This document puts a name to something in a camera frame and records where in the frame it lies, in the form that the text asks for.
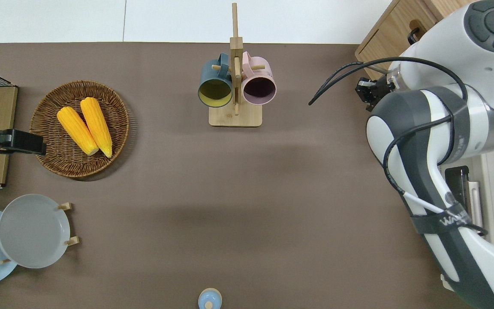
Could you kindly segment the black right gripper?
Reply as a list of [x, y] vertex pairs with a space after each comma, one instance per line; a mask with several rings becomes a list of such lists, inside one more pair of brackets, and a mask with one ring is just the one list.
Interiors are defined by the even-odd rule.
[[368, 112], [373, 111], [378, 102], [395, 89], [395, 84], [386, 75], [375, 80], [361, 77], [355, 86], [355, 91], [359, 93], [359, 98], [365, 104], [365, 110]]

